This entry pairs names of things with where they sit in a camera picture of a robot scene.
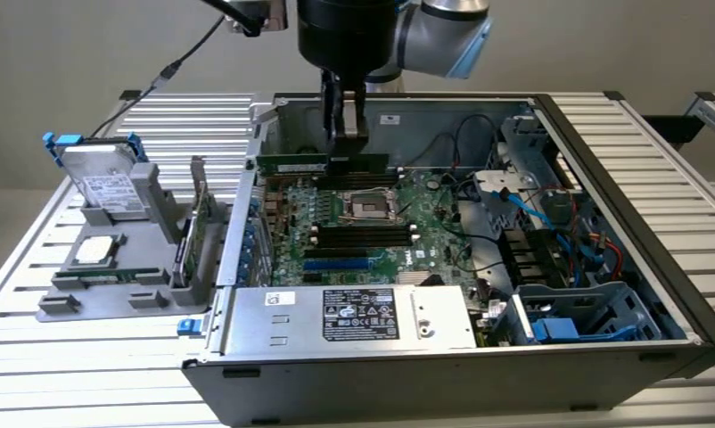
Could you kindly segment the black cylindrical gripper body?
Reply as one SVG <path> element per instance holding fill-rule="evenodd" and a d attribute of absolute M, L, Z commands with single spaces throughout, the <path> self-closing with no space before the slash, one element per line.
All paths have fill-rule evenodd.
<path fill-rule="evenodd" d="M 393 1 L 301 0 L 299 51 L 315 67 L 361 83 L 389 61 L 397 10 Z"/>

